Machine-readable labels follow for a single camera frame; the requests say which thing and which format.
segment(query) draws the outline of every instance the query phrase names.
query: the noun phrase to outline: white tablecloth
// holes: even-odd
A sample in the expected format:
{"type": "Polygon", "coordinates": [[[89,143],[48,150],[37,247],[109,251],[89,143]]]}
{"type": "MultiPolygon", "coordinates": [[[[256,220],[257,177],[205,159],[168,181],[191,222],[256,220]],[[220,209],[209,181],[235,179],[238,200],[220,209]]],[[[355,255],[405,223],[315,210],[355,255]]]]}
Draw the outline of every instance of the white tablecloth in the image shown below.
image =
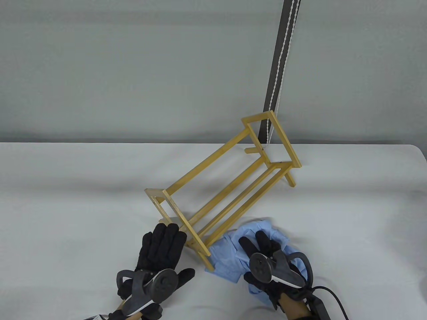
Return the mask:
{"type": "MultiPolygon", "coordinates": [[[[0,318],[79,320],[114,310],[116,273],[134,268],[142,235],[160,218],[144,188],[168,187],[218,147],[1,143],[0,318]]],[[[187,216],[256,159],[244,147],[173,196],[187,216]]],[[[294,148],[303,164],[291,171],[297,186],[279,182],[238,224],[270,219],[309,257],[315,285],[334,290],[351,319],[424,319],[427,163],[419,149],[294,148]]],[[[283,146],[267,151],[284,160],[283,146]]],[[[163,303],[162,319],[285,318],[249,295],[243,279],[235,285],[204,272],[186,248],[177,269],[187,267],[196,277],[163,303]]],[[[343,319],[328,293],[319,297],[332,319],[343,319]]]]}

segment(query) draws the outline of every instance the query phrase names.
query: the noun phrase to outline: gloved hand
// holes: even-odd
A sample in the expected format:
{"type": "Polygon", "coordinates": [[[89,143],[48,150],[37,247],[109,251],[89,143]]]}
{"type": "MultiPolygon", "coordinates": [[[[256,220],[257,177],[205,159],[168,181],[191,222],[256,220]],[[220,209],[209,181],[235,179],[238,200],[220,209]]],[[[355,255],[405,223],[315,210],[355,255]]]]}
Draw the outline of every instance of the gloved hand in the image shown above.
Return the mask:
{"type": "MultiPolygon", "coordinates": [[[[260,248],[259,250],[247,237],[241,237],[239,239],[239,244],[242,246],[249,258],[256,252],[262,253],[267,257],[272,257],[275,251],[281,250],[280,244],[274,240],[270,240],[262,230],[256,232],[255,238],[260,248]]],[[[292,263],[290,263],[290,267],[293,271],[301,274],[298,268],[292,263]]],[[[293,291],[295,291],[293,288],[280,282],[271,281],[269,283],[263,283],[258,281],[251,272],[246,272],[243,278],[246,282],[267,293],[275,310],[277,310],[278,301],[282,293],[292,296],[293,291]]]]}
{"type": "MultiPolygon", "coordinates": [[[[186,233],[179,231],[177,224],[169,224],[168,226],[163,223],[158,224],[153,232],[148,232],[143,236],[142,247],[135,270],[149,270],[155,275],[163,269],[175,269],[186,240],[186,233]]],[[[190,281],[194,277],[194,274],[195,271],[192,268],[179,272],[177,289],[190,281]]],[[[119,288],[117,294],[122,299],[127,299],[132,294],[132,280],[126,280],[119,288]]],[[[154,303],[147,308],[152,310],[152,305],[156,305],[157,310],[160,308],[159,304],[154,303]]],[[[146,310],[147,308],[141,310],[141,312],[146,316],[146,319],[149,319],[151,317],[146,310]]]]}

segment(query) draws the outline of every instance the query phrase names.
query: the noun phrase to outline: wooden frame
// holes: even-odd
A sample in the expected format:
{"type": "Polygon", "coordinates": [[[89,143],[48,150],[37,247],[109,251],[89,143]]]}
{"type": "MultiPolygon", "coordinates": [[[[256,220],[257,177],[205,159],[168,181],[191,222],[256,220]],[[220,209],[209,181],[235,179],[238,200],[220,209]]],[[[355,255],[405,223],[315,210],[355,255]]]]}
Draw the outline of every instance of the wooden frame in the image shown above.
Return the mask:
{"type": "Polygon", "coordinates": [[[258,201],[268,190],[271,189],[283,176],[288,181],[291,187],[295,186],[295,181],[291,176],[290,170],[292,168],[301,168],[301,163],[293,150],[285,132],[280,126],[276,115],[273,111],[267,111],[259,113],[253,116],[242,118],[244,130],[240,132],[233,139],[228,141],[213,154],[203,160],[200,164],[190,170],[182,178],[176,181],[173,185],[166,189],[145,189],[146,194],[149,196],[154,206],[159,210],[163,219],[160,222],[165,224],[172,223],[171,218],[167,215],[166,211],[161,206],[163,201],[166,201],[172,208],[174,213],[179,217],[182,222],[180,230],[188,231],[192,238],[187,241],[186,246],[192,248],[202,259],[206,267],[213,271],[214,267],[207,259],[211,255],[209,247],[216,242],[222,235],[229,230],[239,218],[248,211],[256,201],[258,201]],[[281,142],[283,143],[286,151],[288,152],[291,161],[284,162],[271,162],[265,153],[260,141],[258,140],[253,128],[251,127],[252,122],[270,120],[276,132],[279,135],[281,142]],[[255,147],[246,148],[245,153],[259,153],[260,157],[255,160],[245,171],[238,175],[233,181],[231,181],[222,191],[214,196],[208,203],[206,203],[199,211],[197,211],[189,220],[185,218],[177,204],[172,199],[172,195],[181,189],[186,183],[193,179],[196,175],[202,172],[205,168],[211,165],[225,152],[230,150],[243,138],[249,136],[254,143],[255,147]],[[220,203],[227,195],[229,195],[236,187],[238,187],[247,177],[254,173],[262,164],[267,166],[267,169],[252,182],[245,190],[243,190],[232,202],[230,202],[220,213],[218,213],[208,224],[206,224],[198,233],[194,230],[193,226],[205,215],[207,215],[218,203],[220,203]],[[215,231],[213,231],[207,238],[202,240],[202,237],[215,227],[219,221],[224,218],[240,201],[242,201],[252,190],[254,190],[264,179],[266,179],[274,170],[278,169],[275,173],[260,189],[258,189],[245,203],[243,203],[233,214],[230,215],[215,231]]]}

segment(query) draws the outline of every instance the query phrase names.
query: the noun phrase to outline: black cable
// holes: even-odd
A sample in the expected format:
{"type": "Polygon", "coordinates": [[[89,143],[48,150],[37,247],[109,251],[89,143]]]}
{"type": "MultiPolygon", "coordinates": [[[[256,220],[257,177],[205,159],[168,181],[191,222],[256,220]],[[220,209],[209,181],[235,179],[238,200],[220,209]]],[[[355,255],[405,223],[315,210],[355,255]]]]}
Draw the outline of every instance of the black cable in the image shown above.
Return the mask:
{"type": "Polygon", "coordinates": [[[342,303],[341,303],[341,301],[338,299],[338,297],[336,296],[336,294],[335,294],[331,289],[329,289],[329,288],[327,288],[327,287],[323,287],[323,286],[321,286],[321,285],[319,285],[319,286],[317,286],[317,287],[314,287],[314,288],[312,289],[312,292],[314,292],[314,291],[315,291],[315,290],[317,290],[317,289],[323,289],[323,290],[326,290],[327,292],[329,292],[330,294],[332,294],[332,295],[333,295],[333,297],[335,298],[335,300],[338,302],[338,305],[339,305],[339,307],[341,308],[341,311],[342,311],[342,314],[344,315],[345,320],[348,320],[348,316],[347,316],[347,314],[345,313],[344,307],[342,306],[342,303]]]}

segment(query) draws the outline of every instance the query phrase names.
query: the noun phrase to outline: glove finger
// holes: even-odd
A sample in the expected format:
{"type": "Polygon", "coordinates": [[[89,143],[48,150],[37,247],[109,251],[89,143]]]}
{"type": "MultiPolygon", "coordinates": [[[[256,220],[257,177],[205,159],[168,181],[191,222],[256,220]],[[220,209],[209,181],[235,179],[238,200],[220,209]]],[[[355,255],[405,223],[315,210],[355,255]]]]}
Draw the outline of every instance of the glove finger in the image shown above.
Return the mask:
{"type": "Polygon", "coordinates": [[[187,234],[182,231],[178,231],[173,238],[172,245],[169,248],[168,258],[171,263],[171,268],[175,269],[178,264],[179,258],[181,257],[182,249],[184,248],[185,242],[187,241],[187,234]]]}
{"type": "Polygon", "coordinates": [[[257,287],[258,289],[262,291],[265,290],[265,283],[262,283],[261,281],[257,280],[251,272],[246,272],[243,275],[243,279],[247,283],[250,283],[251,285],[254,285],[255,287],[257,287]]]}
{"type": "Polygon", "coordinates": [[[180,287],[189,282],[192,278],[194,278],[195,274],[196,271],[192,268],[181,270],[181,272],[178,273],[178,285],[176,286],[176,289],[178,290],[180,287]]]}
{"type": "Polygon", "coordinates": [[[160,246],[161,240],[163,239],[165,230],[166,225],[163,223],[159,223],[156,228],[154,228],[153,235],[151,236],[150,247],[148,249],[148,259],[151,261],[155,261],[155,256],[160,246]]]}
{"type": "Polygon", "coordinates": [[[141,250],[139,252],[139,258],[138,258],[138,263],[137,263],[137,268],[141,268],[141,263],[143,260],[145,260],[148,256],[148,250],[150,248],[150,244],[151,244],[151,237],[153,236],[152,232],[148,232],[146,233],[143,237],[142,237],[142,247],[141,250]]]}
{"type": "Polygon", "coordinates": [[[277,250],[282,250],[282,246],[277,241],[270,240],[270,243],[271,243],[271,252],[272,253],[276,252],[277,250]]]}
{"type": "Polygon", "coordinates": [[[132,294],[132,279],[127,279],[120,288],[117,290],[117,294],[122,300],[126,300],[132,294]]]}
{"type": "Polygon", "coordinates": [[[243,251],[245,251],[245,253],[248,255],[249,258],[254,253],[259,252],[259,250],[257,249],[257,247],[247,237],[241,237],[239,239],[239,244],[241,245],[243,251]]]}
{"type": "Polygon", "coordinates": [[[272,253],[271,240],[268,238],[265,232],[262,230],[257,231],[255,238],[257,239],[258,245],[260,246],[261,253],[269,256],[272,253]]]}
{"type": "Polygon", "coordinates": [[[178,225],[175,223],[168,224],[164,232],[163,238],[160,242],[159,249],[157,250],[156,257],[158,261],[166,260],[169,249],[173,243],[173,238],[178,233],[178,225]]]}
{"type": "Polygon", "coordinates": [[[158,303],[152,303],[152,304],[148,305],[147,307],[145,307],[144,309],[142,309],[141,313],[149,319],[149,318],[151,318],[150,316],[153,313],[158,312],[159,309],[160,309],[160,305],[158,303]]]}

